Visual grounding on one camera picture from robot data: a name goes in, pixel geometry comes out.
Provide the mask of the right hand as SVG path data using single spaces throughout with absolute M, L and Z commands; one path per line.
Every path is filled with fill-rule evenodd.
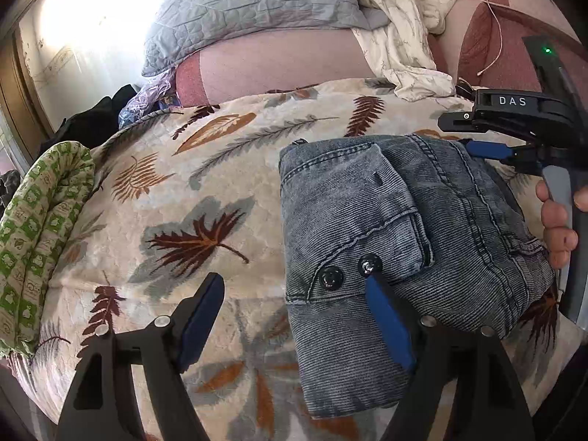
M 542 202 L 543 240 L 549 252 L 549 263 L 554 269 L 562 269 L 570 261 L 571 253 L 578 245 L 578 234 L 567 227 L 566 208 L 550 198 L 543 179 L 537 182 L 535 193 Z

